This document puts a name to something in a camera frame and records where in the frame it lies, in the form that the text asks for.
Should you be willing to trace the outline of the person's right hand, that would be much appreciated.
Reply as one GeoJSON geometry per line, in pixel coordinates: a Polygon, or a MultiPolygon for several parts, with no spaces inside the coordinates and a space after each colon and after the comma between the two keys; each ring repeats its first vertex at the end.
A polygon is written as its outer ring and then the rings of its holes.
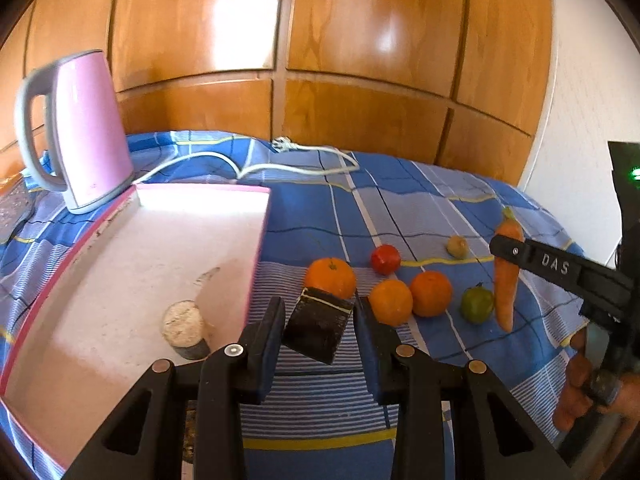
{"type": "MultiPolygon", "coordinates": [[[[588,384],[592,374],[592,365],[585,357],[586,330],[583,328],[570,340],[570,348],[576,354],[568,362],[563,386],[558,404],[552,416],[553,425],[557,430],[570,431],[579,417],[587,414],[593,406],[593,400],[586,395],[584,387],[588,384]]],[[[631,428],[637,426],[640,414],[640,384],[639,375],[627,373],[622,376],[622,388],[611,406],[599,406],[602,414],[615,413],[628,419],[631,428]]]]}

